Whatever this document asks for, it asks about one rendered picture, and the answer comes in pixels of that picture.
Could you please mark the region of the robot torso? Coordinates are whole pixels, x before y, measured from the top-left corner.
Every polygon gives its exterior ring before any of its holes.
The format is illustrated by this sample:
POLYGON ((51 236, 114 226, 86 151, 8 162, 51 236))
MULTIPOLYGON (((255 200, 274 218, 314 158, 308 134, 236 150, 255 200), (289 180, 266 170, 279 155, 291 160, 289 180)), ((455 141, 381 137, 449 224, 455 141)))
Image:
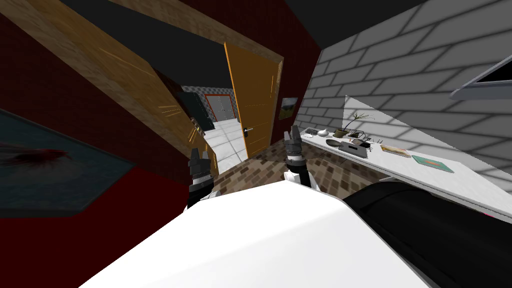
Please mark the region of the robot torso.
POLYGON ((202 200, 79 288, 431 288, 342 200, 283 180, 202 200))

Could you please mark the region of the brown wooden door leaf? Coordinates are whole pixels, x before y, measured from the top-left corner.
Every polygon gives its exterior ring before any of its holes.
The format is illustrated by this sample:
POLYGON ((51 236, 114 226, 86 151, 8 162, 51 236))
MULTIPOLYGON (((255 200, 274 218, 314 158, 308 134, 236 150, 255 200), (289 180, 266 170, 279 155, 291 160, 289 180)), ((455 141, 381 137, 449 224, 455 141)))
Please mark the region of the brown wooden door leaf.
POLYGON ((147 61, 60 0, 26 1, 58 30, 92 74, 101 75, 121 106, 186 157, 193 148, 208 151, 211 173, 219 174, 212 147, 147 61))

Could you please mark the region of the white desk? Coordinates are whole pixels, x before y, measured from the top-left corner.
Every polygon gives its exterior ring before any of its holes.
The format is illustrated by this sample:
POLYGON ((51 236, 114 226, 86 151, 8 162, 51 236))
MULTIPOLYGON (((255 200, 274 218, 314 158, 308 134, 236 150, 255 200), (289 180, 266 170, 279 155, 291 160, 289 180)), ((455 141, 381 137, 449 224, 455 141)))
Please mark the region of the white desk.
POLYGON ((391 178, 512 224, 512 195, 460 162, 419 152, 409 152, 411 156, 445 164, 451 169, 451 172, 447 172, 419 164, 412 157, 382 151, 378 143, 371 143, 367 157, 362 158, 328 146, 324 137, 317 135, 304 137, 303 141, 391 178))

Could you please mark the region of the orange door leaf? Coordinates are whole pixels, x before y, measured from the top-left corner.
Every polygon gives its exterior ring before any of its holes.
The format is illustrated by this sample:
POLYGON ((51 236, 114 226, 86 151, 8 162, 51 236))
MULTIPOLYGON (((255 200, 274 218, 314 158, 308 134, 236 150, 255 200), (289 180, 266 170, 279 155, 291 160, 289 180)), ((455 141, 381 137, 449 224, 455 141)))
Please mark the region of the orange door leaf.
POLYGON ((252 158, 270 146, 282 64, 228 42, 223 46, 246 153, 252 158), (253 128, 248 137, 243 128, 253 128))

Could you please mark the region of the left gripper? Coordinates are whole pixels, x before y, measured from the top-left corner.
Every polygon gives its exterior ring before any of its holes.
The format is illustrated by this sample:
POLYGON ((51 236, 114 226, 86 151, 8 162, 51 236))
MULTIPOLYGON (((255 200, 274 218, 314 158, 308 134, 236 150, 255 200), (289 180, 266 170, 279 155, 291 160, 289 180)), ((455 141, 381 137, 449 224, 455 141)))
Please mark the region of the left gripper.
POLYGON ((204 177, 211 173, 211 160, 208 151, 202 152, 202 158, 198 148, 191 150, 190 161, 188 162, 189 172, 192 177, 204 177))

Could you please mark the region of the grey framed black screen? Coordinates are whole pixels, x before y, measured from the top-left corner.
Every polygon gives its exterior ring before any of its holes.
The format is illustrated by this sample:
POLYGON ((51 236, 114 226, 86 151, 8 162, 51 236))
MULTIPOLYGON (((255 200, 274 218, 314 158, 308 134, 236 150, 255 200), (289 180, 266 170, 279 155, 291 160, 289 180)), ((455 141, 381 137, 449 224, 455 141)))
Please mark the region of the grey framed black screen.
POLYGON ((512 100, 512 54, 450 94, 452 100, 512 100))

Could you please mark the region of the red framed grey door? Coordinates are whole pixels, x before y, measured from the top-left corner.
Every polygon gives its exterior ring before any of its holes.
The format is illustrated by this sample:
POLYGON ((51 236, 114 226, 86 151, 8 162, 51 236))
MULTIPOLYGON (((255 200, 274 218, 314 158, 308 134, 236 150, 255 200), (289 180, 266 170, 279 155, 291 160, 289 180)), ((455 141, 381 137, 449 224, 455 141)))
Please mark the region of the red framed grey door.
POLYGON ((234 104, 229 94, 205 94, 205 97, 217 122, 236 118, 234 104))

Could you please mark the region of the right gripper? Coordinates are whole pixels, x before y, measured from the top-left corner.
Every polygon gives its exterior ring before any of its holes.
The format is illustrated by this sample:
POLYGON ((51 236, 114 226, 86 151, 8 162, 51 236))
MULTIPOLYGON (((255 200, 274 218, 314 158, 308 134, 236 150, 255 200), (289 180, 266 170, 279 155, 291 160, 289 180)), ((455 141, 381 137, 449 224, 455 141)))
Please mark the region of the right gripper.
POLYGON ((301 157, 302 156, 302 139, 300 138, 300 131, 297 125, 293 125, 290 130, 284 131, 284 145, 287 157, 301 157))

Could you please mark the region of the small landscape wall picture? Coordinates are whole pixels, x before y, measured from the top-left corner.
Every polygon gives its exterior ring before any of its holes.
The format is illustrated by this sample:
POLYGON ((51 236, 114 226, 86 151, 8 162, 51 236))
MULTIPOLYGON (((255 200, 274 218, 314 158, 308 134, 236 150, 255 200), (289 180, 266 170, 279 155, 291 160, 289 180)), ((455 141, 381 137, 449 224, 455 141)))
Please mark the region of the small landscape wall picture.
POLYGON ((285 97, 282 99, 280 110, 279 110, 279 120, 291 118, 294 114, 294 110, 296 104, 298 102, 297 97, 285 97))

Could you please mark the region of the large dark wall picture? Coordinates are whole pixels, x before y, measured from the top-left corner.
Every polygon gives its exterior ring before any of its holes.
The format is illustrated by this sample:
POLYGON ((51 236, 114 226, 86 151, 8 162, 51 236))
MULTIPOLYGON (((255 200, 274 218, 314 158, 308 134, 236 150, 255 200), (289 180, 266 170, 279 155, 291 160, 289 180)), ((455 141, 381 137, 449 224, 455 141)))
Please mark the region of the large dark wall picture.
POLYGON ((0 109, 0 219, 71 217, 133 166, 0 109))

